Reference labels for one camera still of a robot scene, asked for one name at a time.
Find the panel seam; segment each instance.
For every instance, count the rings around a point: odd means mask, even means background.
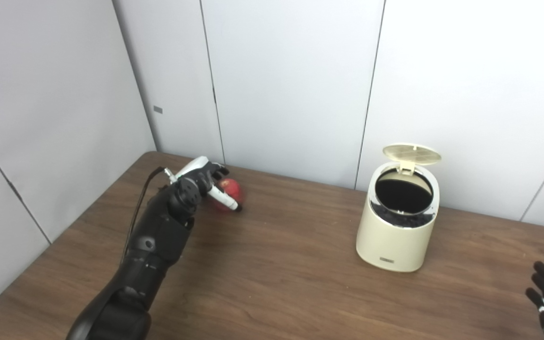
[[[362,159],[362,149],[365,145],[365,132],[366,132],[366,121],[369,117],[369,106],[371,106],[371,92],[373,90],[373,79],[375,79],[375,69],[377,66],[377,55],[379,54],[379,43],[382,40],[382,28],[383,28],[383,18],[385,16],[385,6],[386,1],[383,2],[382,9],[382,19],[379,23],[379,34],[377,35],[377,46],[375,48],[375,61],[373,62],[373,72],[371,74],[371,86],[369,86],[369,98],[366,101],[366,112],[365,112],[365,124],[362,128],[362,140],[360,141],[360,153],[358,154],[358,164],[356,166],[356,178],[354,179],[354,190],[356,190],[356,184],[358,184],[358,174],[360,173],[360,161]]]
[[[41,232],[41,234],[43,235],[43,237],[45,238],[45,240],[47,241],[47,243],[49,243],[51,245],[51,240],[49,237],[47,237],[47,235],[45,234],[45,232],[43,231],[43,228],[41,228],[41,225],[39,225],[39,222],[37,222],[37,219],[35,218],[35,216],[33,215],[33,213],[30,211],[30,209],[28,209],[28,206],[26,206],[26,203],[24,202],[24,200],[22,200],[22,197],[20,196],[19,192],[16,190],[16,187],[13,185],[13,183],[9,180],[9,178],[6,176],[6,173],[3,171],[3,169],[0,167],[0,174],[4,177],[4,179],[6,180],[7,182],[7,185],[9,186],[9,188],[15,193],[15,195],[17,196],[18,200],[20,201],[20,203],[22,204],[22,206],[24,207],[24,210],[26,210],[26,212],[28,213],[28,215],[32,218],[33,222],[35,223],[35,225],[37,226],[37,228],[39,228],[39,231]]]
[[[218,110],[218,100],[215,93],[215,83],[213,81],[213,68],[211,67],[211,56],[209,54],[209,39],[207,39],[207,27],[205,26],[205,13],[203,12],[203,1],[199,0],[201,7],[201,20],[203,21],[203,33],[205,34],[205,47],[207,48],[207,62],[209,63],[209,75],[211,76],[211,90],[213,91],[213,104],[215,105],[215,115],[218,118],[218,131],[220,132],[220,145],[222,147],[222,159],[226,164],[226,154],[224,152],[224,138],[222,138],[222,125],[220,123],[220,110]]]

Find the black cable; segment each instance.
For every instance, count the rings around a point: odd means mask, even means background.
[[[140,206],[142,206],[142,201],[144,200],[144,196],[146,194],[146,190],[148,189],[148,185],[150,184],[151,180],[161,172],[164,172],[165,168],[162,166],[159,166],[156,170],[154,170],[146,179],[146,182],[144,183],[144,188],[142,188],[142,193],[140,194],[140,198],[138,198],[138,205],[136,205],[136,210],[134,210],[134,216],[131,218],[131,222],[129,224],[129,231],[127,232],[127,238],[125,239],[125,247],[123,247],[123,254],[121,254],[121,262],[123,262],[123,258],[127,255],[127,247],[129,246],[129,237],[131,237],[131,233],[134,232],[134,226],[136,225],[136,219],[138,218],[138,213],[140,211]]]

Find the trash can lid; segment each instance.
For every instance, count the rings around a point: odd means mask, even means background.
[[[437,153],[432,148],[410,143],[388,145],[383,149],[383,153],[392,161],[420,165],[438,163],[442,159],[440,153]]]

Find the open lid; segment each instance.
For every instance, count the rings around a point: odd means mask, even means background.
[[[442,156],[432,148],[410,143],[388,145],[383,149],[383,153],[392,161],[400,162],[400,172],[405,175],[413,174],[415,164],[430,165],[442,159]]]

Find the trash can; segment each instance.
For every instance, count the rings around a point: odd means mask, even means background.
[[[423,265],[434,228],[440,188],[422,167],[440,161],[434,150],[416,144],[391,144],[392,161],[375,170],[356,236],[356,251],[366,262],[395,272]]]

